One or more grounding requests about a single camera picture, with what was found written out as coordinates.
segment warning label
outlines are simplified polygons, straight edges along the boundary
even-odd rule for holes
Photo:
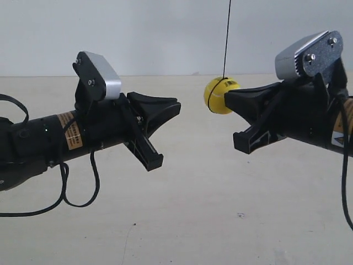
[[[70,120],[73,119],[73,115],[71,112],[58,114],[57,116],[63,128]],[[83,146],[81,133],[76,122],[72,123],[67,129],[67,131],[65,132],[65,137],[69,150],[73,150]]]
[[[349,98],[344,103],[344,108],[347,114],[348,120],[348,139],[350,139],[350,135],[353,129],[353,99]],[[343,122],[342,122],[342,114],[339,113],[336,119],[335,126],[333,128],[331,144],[339,147],[343,147],[344,139],[343,139]]]

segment beige floor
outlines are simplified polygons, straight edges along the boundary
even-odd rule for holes
[[[233,148],[247,128],[236,114],[210,113],[203,89],[213,77],[123,77],[124,92],[177,97],[181,114],[151,141],[165,155],[145,172],[124,146],[97,153],[101,191],[85,209],[0,219],[0,265],[20,264],[351,264],[353,232],[340,194],[342,156],[287,139],[252,155]],[[237,76],[243,87],[273,75]],[[1,93],[31,118],[73,109],[75,78],[1,78]],[[1,103],[1,116],[21,121]],[[89,157],[69,162],[69,198],[93,191]],[[349,202],[353,202],[349,170]],[[0,193],[0,211],[36,210],[60,192],[59,169]]]

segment black string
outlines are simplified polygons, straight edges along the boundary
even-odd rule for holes
[[[218,83],[212,88],[210,95],[208,96],[208,100],[207,100],[207,106],[208,109],[212,111],[212,109],[210,108],[210,99],[211,99],[211,95],[214,92],[214,90],[216,89],[216,87],[224,80],[227,79],[227,77],[225,77],[226,75],[226,62],[227,62],[227,50],[228,50],[228,36],[229,36],[229,21],[231,18],[231,4],[232,4],[232,0],[229,0],[229,5],[228,5],[228,21],[227,21],[227,33],[226,33],[226,47],[224,50],[224,62],[223,62],[223,75],[222,78],[218,81]]]
[[[19,106],[26,113],[26,118],[22,122],[22,125],[25,125],[27,123],[27,121],[29,119],[28,111],[27,111],[27,108],[24,105],[21,104],[21,102],[17,101],[14,98],[11,98],[11,97],[9,97],[7,95],[2,95],[2,94],[0,94],[0,100],[10,101],[10,102],[16,104],[17,106]],[[79,116],[80,116],[80,114],[74,116],[74,118],[72,118],[64,126],[64,128],[63,128],[63,133],[64,134],[69,129],[69,127],[77,120],[77,118]],[[91,162],[91,166],[92,166],[93,173],[94,173],[94,179],[95,179],[95,190],[94,190],[93,196],[91,197],[91,199],[87,203],[82,204],[82,205],[72,204],[67,199],[66,190],[67,190],[67,181],[68,181],[68,176],[69,176],[69,166],[68,166],[67,163],[63,162],[63,158],[62,158],[62,156],[63,156],[64,139],[65,138],[62,137],[60,139],[60,141],[58,142],[58,165],[60,167],[61,179],[62,179],[61,193],[60,193],[60,196],[59,196],[58,200],[55,203],[53,203],[52,205],[50,205],[47,208],[44,208],[42,210],[26,212],[26,213],[0,213],[0,217],[27,217],[27,216],[40,215],[40,214],[43,214],[43,213],[47,213],[48,211],[54,209],[55,207],[58,207],[62,201],[65,201],[65,203],[67,203],[70,206],[79,207],[79,208],[87,207],[87,206],[91,205],[93,203],[93,201],[95,201],[95,199],[98,196],[99,188],[100,188],[99,173],[98,173],[98,169],[97,169],[97,166],[96,166],[96,163],[95,163],[95,159],[94,159],[95,149],[92,149],[92,151],[90,153],[90,162]]]
[[[338,99],[340,105],[340,111],[342,114],[342,124],[343,124],[343,166],[342,166],[342,181],[341,181],[341,195],[342,195],[342,206],[343,213],[349,227],[353,230],[353,222],[349,215],[348,204],[347,204],[347,171],[348,171],[348,157],[349,157],[349,129],[348,129],[348,118],[344,107],[344,101]]]

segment yellow tennis ball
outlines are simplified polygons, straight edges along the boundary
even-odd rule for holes
[[[240,85],[232,78],[218,77],[213,79],[205,88],[204,100],[206,106],[210,111],[217,114],[232,112],[224,103],[224,94],[229,90],[238,88],[240,88]]]

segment white wall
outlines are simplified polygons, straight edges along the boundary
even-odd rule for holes
[[[120,75],[222,72],[228,0],[2,0],[0,76],[71,76],[80,50]],[[299,38],[339,30],[353,70],[348,0],[233,1],[228,73],[274,72]]]

